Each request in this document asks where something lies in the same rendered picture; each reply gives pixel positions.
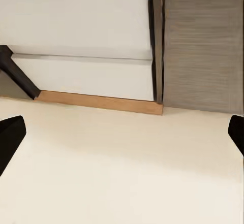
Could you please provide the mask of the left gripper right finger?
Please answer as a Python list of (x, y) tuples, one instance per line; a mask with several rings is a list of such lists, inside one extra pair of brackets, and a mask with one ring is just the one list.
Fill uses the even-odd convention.
[(228, 134), (244, 156), (244, 116), (233, 115), (231, 117)]

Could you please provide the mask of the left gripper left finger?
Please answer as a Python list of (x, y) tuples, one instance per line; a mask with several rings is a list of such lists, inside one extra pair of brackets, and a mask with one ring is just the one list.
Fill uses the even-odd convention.
[(26, 136), (22, 115), (0, 121), (0, 176)]

